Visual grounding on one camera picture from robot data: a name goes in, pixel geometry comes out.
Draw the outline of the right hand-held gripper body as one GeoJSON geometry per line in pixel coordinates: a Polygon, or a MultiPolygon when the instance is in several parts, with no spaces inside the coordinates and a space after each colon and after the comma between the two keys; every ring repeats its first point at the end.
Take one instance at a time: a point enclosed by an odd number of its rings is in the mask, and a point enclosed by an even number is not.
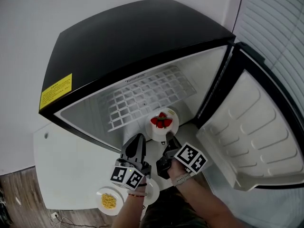
{"type": "Polygon", "coordinates": [[[171,161],[173,159],[178,160],[186,167],[188,173],[194,175],[202,171],[203,167],[207,164],[207,157],[189,143],[180,145],[167,145],[162,157],[156,162],[158,176],[169,179],[168,169],[171,167],[171,161]]]}

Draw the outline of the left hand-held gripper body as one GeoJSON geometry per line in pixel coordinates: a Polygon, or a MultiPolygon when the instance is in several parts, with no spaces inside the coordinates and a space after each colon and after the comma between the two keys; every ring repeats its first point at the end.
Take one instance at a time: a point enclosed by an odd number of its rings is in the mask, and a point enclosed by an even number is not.
{"type": "Polygon", "coordinates": [[[110,175],[110,182],[113,184],[135,190],[144,177],[151,177],[152,166],[146,162],[135,162],[119,158],[116,160],[110,175]]]}

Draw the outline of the person's right hand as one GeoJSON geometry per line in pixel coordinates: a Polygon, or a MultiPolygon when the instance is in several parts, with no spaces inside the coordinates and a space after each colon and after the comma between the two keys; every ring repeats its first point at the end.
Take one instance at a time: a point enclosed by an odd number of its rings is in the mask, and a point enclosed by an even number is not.
{"type": "Polygon", "coordinates": [[[184,165],[176,159],[172,159],[171,167],[167,170],[171,181],[176,180],[179,176],[187,173],[184,165]]]}

